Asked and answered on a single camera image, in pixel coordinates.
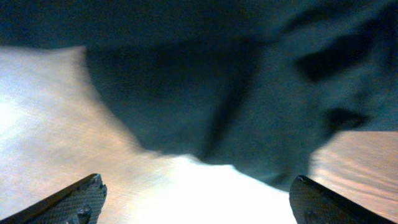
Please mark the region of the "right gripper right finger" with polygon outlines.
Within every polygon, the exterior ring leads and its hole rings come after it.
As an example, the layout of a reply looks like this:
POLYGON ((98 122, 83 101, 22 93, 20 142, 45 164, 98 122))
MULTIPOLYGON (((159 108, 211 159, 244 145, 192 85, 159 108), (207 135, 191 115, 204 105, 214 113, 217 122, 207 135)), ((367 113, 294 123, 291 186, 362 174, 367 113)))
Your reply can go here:
POLYGON ((298 224, 396 224, 304 175, 293 181, 289 202, 298 224))

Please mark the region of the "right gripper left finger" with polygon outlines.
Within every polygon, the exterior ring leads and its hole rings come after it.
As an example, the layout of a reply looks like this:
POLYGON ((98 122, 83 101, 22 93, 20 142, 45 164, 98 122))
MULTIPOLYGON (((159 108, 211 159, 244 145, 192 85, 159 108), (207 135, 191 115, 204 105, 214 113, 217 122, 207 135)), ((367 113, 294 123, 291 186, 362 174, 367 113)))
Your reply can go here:
POLYGON ((107 191, 101 176, 90 174, 1 220, 1 224, 97 224, 107 191))

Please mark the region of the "black polo shirt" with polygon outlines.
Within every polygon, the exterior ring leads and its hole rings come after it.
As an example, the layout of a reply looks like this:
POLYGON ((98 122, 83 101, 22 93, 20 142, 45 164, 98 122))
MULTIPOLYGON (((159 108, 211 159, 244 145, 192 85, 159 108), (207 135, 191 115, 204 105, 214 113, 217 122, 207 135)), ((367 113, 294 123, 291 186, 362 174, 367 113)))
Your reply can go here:
POLYGON ((397 130, 396 1, 2 1, 1 45, 84 47, 143 148, 283 191, 337 133, 397 130))

